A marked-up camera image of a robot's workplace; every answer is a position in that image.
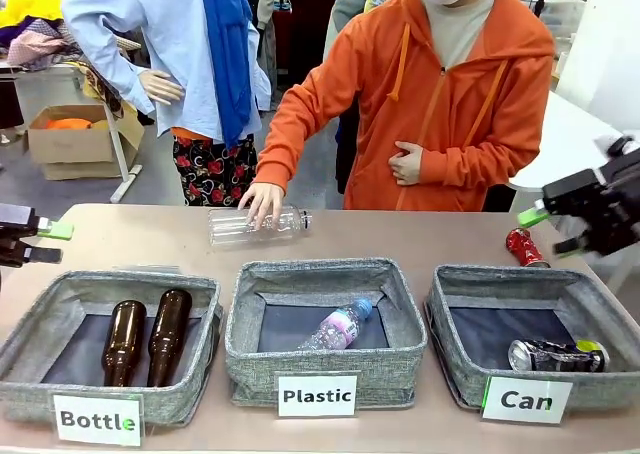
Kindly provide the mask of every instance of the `black pants with red flowers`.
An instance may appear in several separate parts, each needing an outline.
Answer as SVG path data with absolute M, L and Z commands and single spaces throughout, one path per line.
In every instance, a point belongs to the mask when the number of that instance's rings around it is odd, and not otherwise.
M 227 150 L 209 140 L 174 137 L 173 161 L 188 206 L 236 207 L 256 177 L 253 135 Z

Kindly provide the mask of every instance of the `person's right hand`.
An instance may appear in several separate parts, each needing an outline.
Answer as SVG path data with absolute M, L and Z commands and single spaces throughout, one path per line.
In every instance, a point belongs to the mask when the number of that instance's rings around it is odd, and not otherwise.
M 167 106 L 171 101 L 180 101 L 184 97 L 184 90 L 178 84 L 167 81 L 171 76 L 166 72 L 147 69 L 138 75 L 140 84 L 149 96 L 149 99 L 158 101 Z
M 238 209 L 244 209 L 244 206 L 253 198 L 249 214 L 247 215 L 247 223 L 255 218 L 256 230 L 260 230 L 264 218 L 269 214 L 269 210 L 273 209 L 273 222 L 271 227 L 277 229 L 279 225 L 280 212 L 282 211 L 282 198 L 284 197 L 284 189 L 275 184 L 266 182 L 254 182 L 249 186 L 247 192 L 240 199 Z

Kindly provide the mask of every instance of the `orange hoodie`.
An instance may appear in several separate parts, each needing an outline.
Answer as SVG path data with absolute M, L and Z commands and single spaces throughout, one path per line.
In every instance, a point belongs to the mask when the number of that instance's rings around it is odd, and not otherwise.
M 421 0 L 353 19 L 321 66 L 284 96 L 255 182 L 286 189 L 304 142 L 358 93 L 357 155 L 345 209 L 479 211 L 538 154 L 553 40 L 519 0 L 495 0 L 466 62 L 442 68 Z M 421 145 L 420 184 L 400 187 L 395 141 Z

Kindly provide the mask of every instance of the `can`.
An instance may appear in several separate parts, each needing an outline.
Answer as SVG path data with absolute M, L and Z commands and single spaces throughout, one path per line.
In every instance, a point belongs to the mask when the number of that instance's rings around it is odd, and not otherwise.
M 610 362 L 602 344 L 587 340 L 575 344 L 517 340 L 508 355 L 514 371 L 605 372 Z
M 513 229 L 507 235 L 506 245 L 522 267 L 551 267 L 540 254 L 527 229 Z

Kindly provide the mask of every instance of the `white paper sign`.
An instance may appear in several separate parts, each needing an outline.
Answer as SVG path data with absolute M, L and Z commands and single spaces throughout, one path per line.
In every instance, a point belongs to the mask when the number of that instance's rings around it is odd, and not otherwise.
M 60 440 L 140 446 L 142 422 L 137 399 L 54 395 L 53 403 Z
M 282 376 L 278 379 L 280 417 L 353 416 L 358 376 Z
M 560 424 L 572 386 L 570 382 L 493 377 L 486 393 L 482 417 Z

